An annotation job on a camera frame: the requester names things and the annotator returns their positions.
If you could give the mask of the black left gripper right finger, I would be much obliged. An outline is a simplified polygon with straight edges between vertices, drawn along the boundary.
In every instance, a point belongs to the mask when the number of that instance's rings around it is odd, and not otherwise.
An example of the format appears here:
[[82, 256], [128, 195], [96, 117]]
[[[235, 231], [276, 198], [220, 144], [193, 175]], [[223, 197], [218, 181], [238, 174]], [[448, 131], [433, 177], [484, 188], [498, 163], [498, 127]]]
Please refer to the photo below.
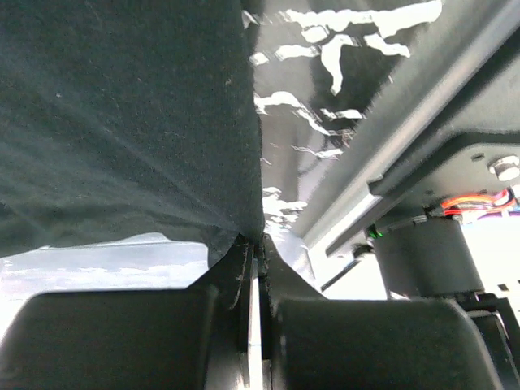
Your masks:
[[267, 389], [500, 389], [478, 328], [451, 300], [330, 300], [280, 256], [258, 256]]

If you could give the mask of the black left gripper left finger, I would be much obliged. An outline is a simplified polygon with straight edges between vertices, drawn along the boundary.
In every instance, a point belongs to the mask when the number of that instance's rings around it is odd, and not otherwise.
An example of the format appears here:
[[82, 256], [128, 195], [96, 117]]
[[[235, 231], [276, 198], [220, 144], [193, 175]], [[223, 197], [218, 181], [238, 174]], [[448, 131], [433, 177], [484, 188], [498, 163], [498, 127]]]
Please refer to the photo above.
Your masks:
[[4, 389], [242, 389], [254, 246], [183, 289], [44, 292], [1, 343]]

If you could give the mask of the black t shirt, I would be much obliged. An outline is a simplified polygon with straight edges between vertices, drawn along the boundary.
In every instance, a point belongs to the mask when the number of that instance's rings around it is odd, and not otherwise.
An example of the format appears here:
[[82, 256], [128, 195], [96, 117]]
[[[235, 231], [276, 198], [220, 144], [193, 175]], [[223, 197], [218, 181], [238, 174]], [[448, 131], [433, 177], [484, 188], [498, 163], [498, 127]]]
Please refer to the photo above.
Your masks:
[[1, 4], [1, 254], [264, 228], [238, 1]]

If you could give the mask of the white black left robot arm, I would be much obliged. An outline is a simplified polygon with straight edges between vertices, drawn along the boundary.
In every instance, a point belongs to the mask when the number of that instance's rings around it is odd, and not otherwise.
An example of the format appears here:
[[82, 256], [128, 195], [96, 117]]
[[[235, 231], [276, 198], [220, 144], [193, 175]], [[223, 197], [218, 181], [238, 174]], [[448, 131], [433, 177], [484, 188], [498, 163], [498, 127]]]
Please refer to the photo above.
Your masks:
[[372, 232], [382, 301], [329, 300], [265, 236], [185, 289], [50, 292], [1, 343], [4, 389], [247, 389], [259, 287], [265, 389], [516, 389], [519, 324], [483, 290], [458, 222]]

